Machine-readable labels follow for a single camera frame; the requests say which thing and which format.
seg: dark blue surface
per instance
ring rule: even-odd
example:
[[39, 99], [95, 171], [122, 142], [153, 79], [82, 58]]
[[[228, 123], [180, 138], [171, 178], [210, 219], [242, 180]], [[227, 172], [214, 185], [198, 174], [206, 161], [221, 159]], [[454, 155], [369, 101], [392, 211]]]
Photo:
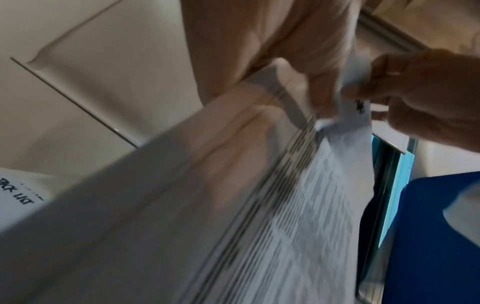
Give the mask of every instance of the dark blue surface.
[[443, 215], [475, 182], [480, 172], [418, 179], [403, 190], [384, 304], [480, 303], [480, 248]]

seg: paper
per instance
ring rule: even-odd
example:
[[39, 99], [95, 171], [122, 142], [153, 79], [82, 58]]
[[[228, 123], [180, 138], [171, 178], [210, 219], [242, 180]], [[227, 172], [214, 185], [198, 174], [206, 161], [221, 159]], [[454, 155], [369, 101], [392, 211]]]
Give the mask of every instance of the paper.
[[[368, 61], [347, 66], [344, 82], [368, 76]], [[263, 69], [5, 231], [0, 297], [352, 303], [369, 106], [341, 102], [316, 132], [307, 96], [288, 65]]]

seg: document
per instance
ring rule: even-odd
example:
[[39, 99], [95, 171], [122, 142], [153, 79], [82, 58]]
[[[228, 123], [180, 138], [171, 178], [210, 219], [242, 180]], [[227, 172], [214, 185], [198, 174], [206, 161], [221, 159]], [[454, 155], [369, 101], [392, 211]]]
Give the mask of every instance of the document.
[[[342, 82], [369, 68], [352, 55]], [[368, 103], [338, 106], [318, 131], [305, 77], [261, 70], [4, 231], [0, 297], [353, 303], [372, 127]]]

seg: hand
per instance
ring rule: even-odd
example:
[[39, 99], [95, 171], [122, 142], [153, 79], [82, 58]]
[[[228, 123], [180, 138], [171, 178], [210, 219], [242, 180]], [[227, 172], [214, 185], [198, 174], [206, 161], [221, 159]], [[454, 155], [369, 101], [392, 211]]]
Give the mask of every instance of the hand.
[[480, 152], [480, 58], [429, 50], [383, 55], [371, 64], [371, 81], [341, 94], [388, 106], [372, 112], [412, 137]]
[[319, 117], [335, 115], [339, 71], [361, 0], [182, 0], [190, 60], [204, 104], [284, 58], [308, 77]]

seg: fingernail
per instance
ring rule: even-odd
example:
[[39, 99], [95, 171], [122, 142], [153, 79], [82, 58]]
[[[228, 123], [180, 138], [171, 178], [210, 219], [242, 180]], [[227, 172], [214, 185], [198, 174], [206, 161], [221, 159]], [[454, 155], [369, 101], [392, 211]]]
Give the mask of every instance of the fingernail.
[[347, 98], [347, 99], [356, 99], [356, 96], [358, 94], [360, 90], [360, 86], [359, 85], [348, 85], [348, 86], [344, 86], [341, 91], [340, 91], [340, 94], [342, 97], [344, 98]]

